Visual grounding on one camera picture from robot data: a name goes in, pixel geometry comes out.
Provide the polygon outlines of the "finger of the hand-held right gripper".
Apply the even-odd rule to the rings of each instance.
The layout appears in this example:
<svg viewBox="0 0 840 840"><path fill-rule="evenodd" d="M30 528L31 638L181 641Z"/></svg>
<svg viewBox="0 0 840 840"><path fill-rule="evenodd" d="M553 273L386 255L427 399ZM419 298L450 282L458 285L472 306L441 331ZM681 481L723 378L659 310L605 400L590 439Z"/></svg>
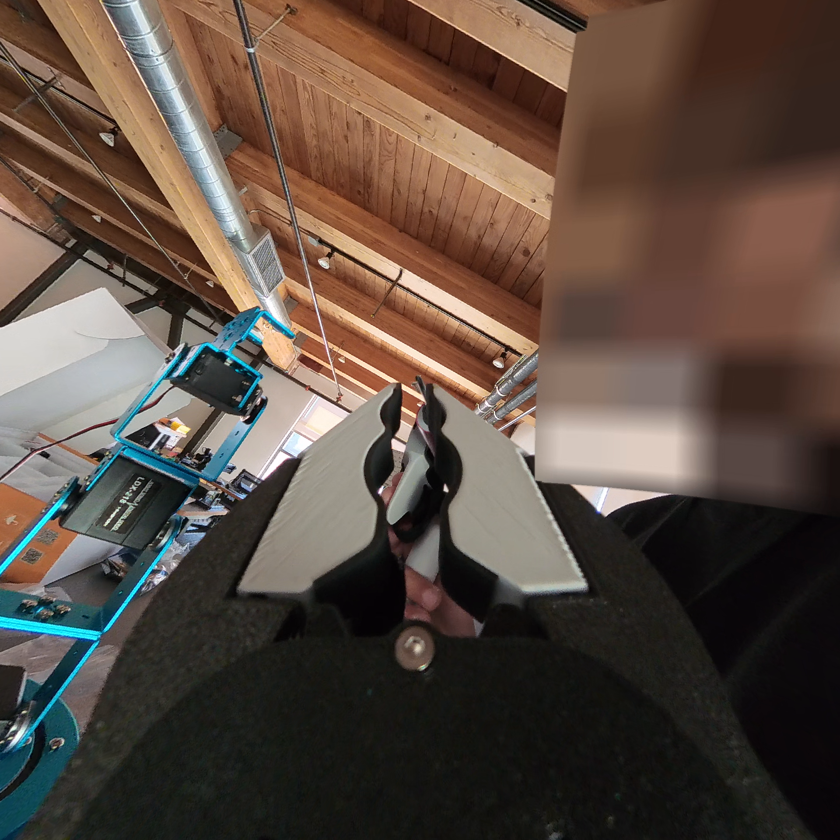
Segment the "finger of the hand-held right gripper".
<svg viewBox="0 0 840 840"><path fill-rule="evenodd" d="M416 426L403 453L402 477L387 504L386 520L392 527L408 517L409 527L426 527L438 514L438 475L435 455L427 450Z"/></svg>

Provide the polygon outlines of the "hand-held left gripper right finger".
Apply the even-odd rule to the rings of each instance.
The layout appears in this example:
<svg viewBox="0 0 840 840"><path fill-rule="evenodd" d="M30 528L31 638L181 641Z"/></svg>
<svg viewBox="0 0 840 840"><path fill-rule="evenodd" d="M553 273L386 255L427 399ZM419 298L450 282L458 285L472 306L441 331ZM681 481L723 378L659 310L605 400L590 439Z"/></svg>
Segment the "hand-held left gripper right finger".
<svg viewBox="0 0 840 840"><path fill-rule="evenodd" d="M496 608L590 590L525 455L434 385L426 390L446 492L438 510L438 579L479 623Z"/></svg>

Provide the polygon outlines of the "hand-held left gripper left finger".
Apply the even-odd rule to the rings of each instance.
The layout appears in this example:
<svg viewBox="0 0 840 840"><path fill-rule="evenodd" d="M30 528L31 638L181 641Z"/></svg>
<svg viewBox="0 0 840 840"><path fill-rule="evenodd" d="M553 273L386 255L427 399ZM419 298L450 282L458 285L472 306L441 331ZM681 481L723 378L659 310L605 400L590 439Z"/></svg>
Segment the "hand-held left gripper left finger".
<svg viewBox="0 0 840 840"><path fill-rule="evenodd" d="M402 393L387 385L303 451L238 595L332 606L358 635L403 621L404 572L380 496L394 469Z"/></svg>

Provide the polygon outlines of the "blue toy robot arm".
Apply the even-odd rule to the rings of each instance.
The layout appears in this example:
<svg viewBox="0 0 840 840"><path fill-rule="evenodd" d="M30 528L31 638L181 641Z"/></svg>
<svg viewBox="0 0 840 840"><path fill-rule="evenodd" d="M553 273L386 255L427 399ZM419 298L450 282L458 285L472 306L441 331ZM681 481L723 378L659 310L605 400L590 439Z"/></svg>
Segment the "blue toy robot arm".
<svg viewBox="0 0 840 840"><path fill-rule="evenodd" d="M5 571L12 562L22 560L26 550L34 548L35 538L51 523L138 553L123 582L101 607L71 605L47 595L2 590L3 630L41 632L74 641L37 688L27 688L24 669L9 671L2 666L2 795L23 778L40 733L42 742L60 739L58 751L78 738L77 734L47 736L47 718L102 636L138 594L183 529L184 520L177 511L201 481L216 483L264 412L267 399L260 387L262 374L235 353L242 341L262 343L257 335L261 320L285 338L294 339L287 315L252 308L224 326L214 341L194 346L182 343L171 350L145 391L111 426L115 447L110 454L86 478L70 478L34 523L2 554ZM152 408L153 395L165 383L238 418L207 466L197 469L184 465L128 439L125 429L144 409Z"/></svg>

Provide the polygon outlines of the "person's right hand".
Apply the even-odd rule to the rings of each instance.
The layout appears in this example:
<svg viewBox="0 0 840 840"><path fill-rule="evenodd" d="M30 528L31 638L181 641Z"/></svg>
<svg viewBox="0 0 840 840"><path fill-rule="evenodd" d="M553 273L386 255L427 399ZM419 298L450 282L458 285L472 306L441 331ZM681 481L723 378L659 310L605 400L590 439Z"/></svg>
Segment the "person's right hand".
<svg viewBox="0 0 840 840"><path fill-rule="evenodd" d="M405 557L406 603L404 618L429 625L448 637L478 637L478 625L472 615L460 607L445 591L439 579L430 581L418 573Z"/></svg>

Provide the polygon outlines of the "grey conduit pipes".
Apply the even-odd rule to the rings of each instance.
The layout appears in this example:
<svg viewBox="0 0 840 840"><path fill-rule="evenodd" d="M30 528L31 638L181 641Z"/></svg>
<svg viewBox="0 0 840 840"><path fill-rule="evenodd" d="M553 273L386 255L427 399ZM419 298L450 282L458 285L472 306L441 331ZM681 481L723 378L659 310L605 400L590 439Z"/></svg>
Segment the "grey conduit pipes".
<svg viewBox="0 0 840 840"><path fill-rule="evenodd" d="M514 388L523 383L538 368L539 351L522 357L497 381L492 391L476 405L475 415L490 424L503 420L536 395L537 383L532 382L518 395L507 399Z"/></svg>

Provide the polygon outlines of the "black lighting track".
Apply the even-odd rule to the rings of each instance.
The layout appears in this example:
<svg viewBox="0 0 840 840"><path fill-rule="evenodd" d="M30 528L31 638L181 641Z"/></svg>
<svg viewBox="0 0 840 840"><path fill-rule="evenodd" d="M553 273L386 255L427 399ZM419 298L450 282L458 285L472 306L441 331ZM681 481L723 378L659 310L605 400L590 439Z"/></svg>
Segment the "black lighting track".
<svg viewBox="0 0 840 840"><path fill-rule="evenodd" d="M498 345L499 347L501 347L501 351L508 350L509 355L515 354L519 357L527 355L523 351L517 350L514 346L512 346L509 343L501 340L500 338L498 338L498 336L494 335L493 333L487 332L486 330L481 329L479 326L477 326L473 322L470 322L470 321L465 320L464 318L461 318L459 315L455 314L453 311L450 311L449 309L446 309L446 308L438 305L437 303L429 300L425 296L423 296L423 295L419 294L418 292L409 288L403 282L404 271L403 271L402 267L399 267L397 269L396 276L394 278L392 278L390 276L387 276L384 272L378 270L377 268L374 268L373 266L370 266L369 264L365 263L361 259L358 259L358 258L352 256L348 251L340 248L339 246L336 246L334 243L321 238L320 236L313 235L313 234L307 232L307 239L308 239L308 242L313 247L324 249L325 252L327 252L329 249L333 249L335 251L335 255L343 257L345 260L349 261L351 264L353 264L353 265L355 265L359 268L362 268L363 270L367 271L368 273L378 277L379 279L381 279L385 283L386 291L383 294L383 296L381 297L381 301L377 304L377 309L375 310L374 313L377 313L384 306L384 301L391 296L394 289L398 288L398 289L402 290L408 297L414 298L416 301L422 302L427 307L429 307L433 310L436 310L437 312L444 314L446 317L456 321L459 325L465 327L467 330L475 332L479 336L481 336L482 338L488 340L489 342Z"/></svg>

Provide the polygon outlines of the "white orange cardboard box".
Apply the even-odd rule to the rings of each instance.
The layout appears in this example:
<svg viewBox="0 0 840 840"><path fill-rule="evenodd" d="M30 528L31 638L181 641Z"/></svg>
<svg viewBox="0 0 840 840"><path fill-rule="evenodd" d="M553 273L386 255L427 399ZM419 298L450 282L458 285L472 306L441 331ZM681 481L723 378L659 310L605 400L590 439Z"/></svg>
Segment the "white orange cardboard box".
<svg viewBox="0 0 840 840"><path fill-rule="evenodd" d="M1 331L2 472L30 446L105 422L29 460L2 482L2 551L92 453L153 379L170 349L100 288L15 321Z"/></svg>

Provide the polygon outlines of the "thin metal ceiling pipe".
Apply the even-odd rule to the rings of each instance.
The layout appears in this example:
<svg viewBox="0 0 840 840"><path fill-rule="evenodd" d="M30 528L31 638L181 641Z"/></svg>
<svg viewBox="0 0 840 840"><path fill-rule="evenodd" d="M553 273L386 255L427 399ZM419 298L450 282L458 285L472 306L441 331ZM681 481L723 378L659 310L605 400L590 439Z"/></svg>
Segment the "thin metal ceiling pipe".
<svg viewBox="0 0 840 840"><path fill-rule="evenodd" d="M272 156L274 162L276 164L276 168L278 170L280 183L282 186L282 191L286 199L287 203L287 210L289 213L290 219L290 226L291 230L297 245L298 254L301 260L302 268L304 277L308 284L308 289L311 296L311 303L313 310L316 314L316 320L318 322L318 327L320 330L322 343L324 345L324 349L327 355L329 368L332 374L333 383L337 389L337 397L336 402L343 405L343 390L339 382L338 373L335 369L335 362L333 360L333 352L331 350L331 344L327 335L327 331L324 325L324 320L322 318L321 308L318 293L314 286L314 282L312 279L312 275L309 268L308 257L306 253L306 249L304 248L302 237L301 237L301 229L298 222L298 216L296 212L296 208L292 199L291 195L291 188L287 178L287 170L285 163L282 158L281 150L280 150L280 143L279 143L279 136L277 133L277 128L275 125L274 116L270 107L270 101L268 99L268 94L266 91L266 84L265 79L261 70L261 66L259 63L258 58L258 44L257 39L252 33L250 26L249 26L249 19L247 16L245 2L244 1L233 1L234 11L238 21L238 27L240 30L240 34L243 40L243 47L245 53L248 58L248 65L250 74L252 76L255 91L257 95L257 99L259 101L259 107L262 112L262 117L266 126L266 132L269 137L269 144L271 147Z"/></svg>

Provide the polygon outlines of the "silver spiral ventilation duct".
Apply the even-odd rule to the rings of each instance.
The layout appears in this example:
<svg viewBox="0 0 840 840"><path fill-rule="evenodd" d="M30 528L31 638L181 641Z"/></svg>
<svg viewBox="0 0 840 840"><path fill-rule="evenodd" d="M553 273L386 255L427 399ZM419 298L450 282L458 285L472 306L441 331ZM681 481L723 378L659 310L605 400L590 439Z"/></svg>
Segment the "silver spiral ventilation duct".
<svg viewBox="0 0 840 840"><path fill-rule="evenodd" d="M252 225L235 189L216 136L158 2L104 1L102 5L242 266L261 308L289 340L295 338L279 286L277 249L265 228Z"/></svg>

